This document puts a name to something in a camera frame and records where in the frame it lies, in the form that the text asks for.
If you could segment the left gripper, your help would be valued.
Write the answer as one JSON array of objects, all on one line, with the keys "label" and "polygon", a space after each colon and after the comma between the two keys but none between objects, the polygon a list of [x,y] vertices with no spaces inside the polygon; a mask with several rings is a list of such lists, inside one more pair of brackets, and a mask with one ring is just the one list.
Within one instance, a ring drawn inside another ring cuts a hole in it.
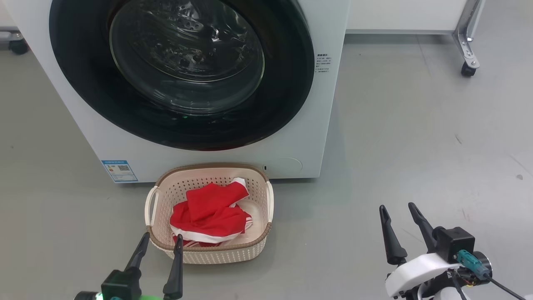
[{"label": "left gripper", "polygon": [[[145,232],[133,252],[124,271],[130,269],[140,269],[141,261],[144,258],[150,241],[150,234]],[[183,236],[179,234],[173,249],[174,259],[167,283],[164,285],[162,292],[164,300],[179,300],[183,297]],[[163,300],[158,296],[141,295],[137,300]],[[104,300],[103,293],[95,295],[95,300]],[[110,300],[125,300],[119,297],[112,297]]]}]

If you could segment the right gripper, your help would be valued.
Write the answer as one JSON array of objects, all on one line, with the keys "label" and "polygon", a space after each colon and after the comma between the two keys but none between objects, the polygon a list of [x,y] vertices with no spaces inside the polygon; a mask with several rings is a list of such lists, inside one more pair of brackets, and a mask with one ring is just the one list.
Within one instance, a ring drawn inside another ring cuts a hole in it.
[{"label": "right gripper", "polygon": [[385,280],[385,290],[390,298],[407,296],[408,292],[414,292],[415,288],[418,288],[418,291],[414,292],[413,298],[422,298],[423,293],[428,290],[427,281],[447,272],[450,268],[455,269],[460,266],[458,262],[448,263],[438,254],[432,254],[436,252],[436,240],[432,236],[432,226],[415,203],[409,202],[408,208],[415,224],[419,226],[428,249],[427,254],[420,255],[409,262],[406,261],[407,251],[401,247],[391,226],[391,218],[385,205],[379,207],[387,262],[390,265],[400,265]]}]

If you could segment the red and white garment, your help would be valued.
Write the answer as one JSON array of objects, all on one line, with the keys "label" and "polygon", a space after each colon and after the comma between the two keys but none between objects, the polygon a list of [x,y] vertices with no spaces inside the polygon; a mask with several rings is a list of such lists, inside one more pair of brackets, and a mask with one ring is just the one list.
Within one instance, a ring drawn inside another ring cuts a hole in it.
[{"label": "red and white garment", "polygon": [[173,241],[182,237],[184,247],[226,245],[253,226],[253,218],[238,202],[249,196],[246,181],[235,178],[226,186],[209,183],[188,190],[177,203],[169,224]]}]

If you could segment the round dark glass washer door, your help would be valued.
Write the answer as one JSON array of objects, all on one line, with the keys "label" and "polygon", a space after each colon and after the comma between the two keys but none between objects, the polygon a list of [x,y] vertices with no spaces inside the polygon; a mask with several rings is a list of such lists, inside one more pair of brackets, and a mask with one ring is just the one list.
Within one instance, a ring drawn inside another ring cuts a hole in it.
[{"label": "round dark glass washer door", "polygon": [[52,0],[49,17],[52,49],[65,78],[115,126],[172,148],[228,150],[276,133],[303,106],[314,77],[314,47],[297,0],[220,0],[257,33],[265,69],[251,97],[214,115],[168,110],[142,95],[118,70],[109,30],[129,1]]}]

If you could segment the cream perforated laundry basket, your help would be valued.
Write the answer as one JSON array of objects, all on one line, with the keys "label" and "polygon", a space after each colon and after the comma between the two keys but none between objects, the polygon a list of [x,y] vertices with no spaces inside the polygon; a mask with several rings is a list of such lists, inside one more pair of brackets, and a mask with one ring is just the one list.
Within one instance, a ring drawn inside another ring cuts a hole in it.
[{"label": "cream perforated laundry basket", "polygon": [[190,165],[164,173],[150,190],[144,219],[152,244],[173,258],[175,236],[170,220],[175,205],[186,200],[186,192],[209,183],[226,186],[233,179],[244,180],[248,196],[237,204],[251,216],[253,224],[236,239],[219,246],[184,246],[185,264],[213,265],[253,260],[263,251],[274,217],[274,190],[263,171],[237,163]]}]

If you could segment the white washing machine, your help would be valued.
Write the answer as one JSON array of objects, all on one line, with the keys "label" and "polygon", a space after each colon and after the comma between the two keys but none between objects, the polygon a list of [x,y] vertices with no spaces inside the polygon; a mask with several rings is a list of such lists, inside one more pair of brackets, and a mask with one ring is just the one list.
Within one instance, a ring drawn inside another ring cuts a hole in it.
[{"label": "white washing machine", "polygon": [[297,1],[314,49],[313,81],[303,106],[284,127],[258,142],[228,150],[197,151],[139,138],[102,117],[78,95],[57,63],[49,30],[52,0],[2,0],[98,159],[127,161],[139,183],[156,182],[166,171],[186,165],[231,162],[264,171],[263,163],[278,157],[298,159],[302,170],[283,177],[266,173],[270,178],[319,177],[350,0]]}]

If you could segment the steel washer drum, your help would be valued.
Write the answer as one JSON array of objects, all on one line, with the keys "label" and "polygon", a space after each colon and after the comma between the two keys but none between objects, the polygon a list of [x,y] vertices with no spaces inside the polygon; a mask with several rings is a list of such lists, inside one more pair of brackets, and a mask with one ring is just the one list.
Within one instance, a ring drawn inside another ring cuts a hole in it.
[{"label": "steel washer drum", "polygon": [[112,20],[109,46],[133,87],[186,115],[240,105],[264,75],[257,33],[220,0],[130,0]]}]

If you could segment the blue energy label sticker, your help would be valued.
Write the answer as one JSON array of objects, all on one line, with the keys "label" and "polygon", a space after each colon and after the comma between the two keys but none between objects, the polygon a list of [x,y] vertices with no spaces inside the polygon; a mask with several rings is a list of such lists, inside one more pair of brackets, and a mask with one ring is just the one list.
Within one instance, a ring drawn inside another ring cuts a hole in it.
[{"label": "blue energy label sticker", "polygon": [[101,161],[115,183],[135,183],[138,179],[127,161]]}]

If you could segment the metal panel leg bracket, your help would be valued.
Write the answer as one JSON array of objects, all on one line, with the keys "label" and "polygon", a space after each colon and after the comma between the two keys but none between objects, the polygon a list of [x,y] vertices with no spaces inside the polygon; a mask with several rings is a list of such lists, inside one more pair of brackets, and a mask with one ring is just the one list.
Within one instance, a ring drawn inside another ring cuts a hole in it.
[{"label": "metal panel leg bracket", "polygon": [[479,62],[474,55],[471,42],[478,25],[478,19],[486,0],[466,0],[464,9],[459,17],[457,26],[452,34],[453,40],[458,46],[464,62],[472,68],[479,68]]}]

